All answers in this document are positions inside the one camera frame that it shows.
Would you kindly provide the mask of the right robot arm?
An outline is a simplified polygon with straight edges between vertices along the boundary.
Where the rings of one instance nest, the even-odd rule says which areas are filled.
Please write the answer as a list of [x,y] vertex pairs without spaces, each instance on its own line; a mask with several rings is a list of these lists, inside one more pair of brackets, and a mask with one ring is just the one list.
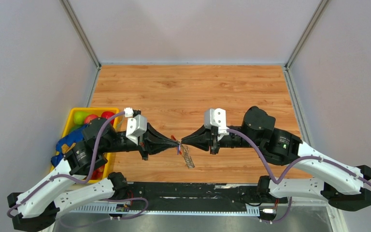
[[257,183],[257,197],[302,197],[327,201],[344,211],[371,206],[371,190],[364,185],[371,178],[366,165],[350,166],[312,148],[298,136],[276,128],[276,119],[253,106],[240,126],[226,124],[226,111],[209,109],[204,124],[181,142],[217,154],[221,148],[253,148],[267,174]]

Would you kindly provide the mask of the blue tag key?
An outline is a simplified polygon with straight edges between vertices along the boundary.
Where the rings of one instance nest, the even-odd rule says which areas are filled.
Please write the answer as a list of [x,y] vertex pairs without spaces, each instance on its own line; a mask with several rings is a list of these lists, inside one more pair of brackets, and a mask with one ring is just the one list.
[[182,143],[181,142],[179,142],[179,144],[178,144],[178,147],[177,147],[177,154],[178,155],[183,155],[183,145],[182,145]]

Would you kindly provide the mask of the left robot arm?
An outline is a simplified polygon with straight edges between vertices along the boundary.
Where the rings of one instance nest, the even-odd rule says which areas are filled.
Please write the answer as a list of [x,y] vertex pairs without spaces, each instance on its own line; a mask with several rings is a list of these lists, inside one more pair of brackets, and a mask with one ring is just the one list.
[[63,156],[59,164],[35,186],[8,195],[13,228],[38,232],[51,226],[67,212],[98,200],[133,201],[128,182],[120,172],[88,185],[95,169],[107,163],[106,153],[138,151],[149,155],[178,146],[178,142],[156,131],[142,115],[128,120],[127,131],[116,131],[111,119],[97,117],[82,129],[82,139]]

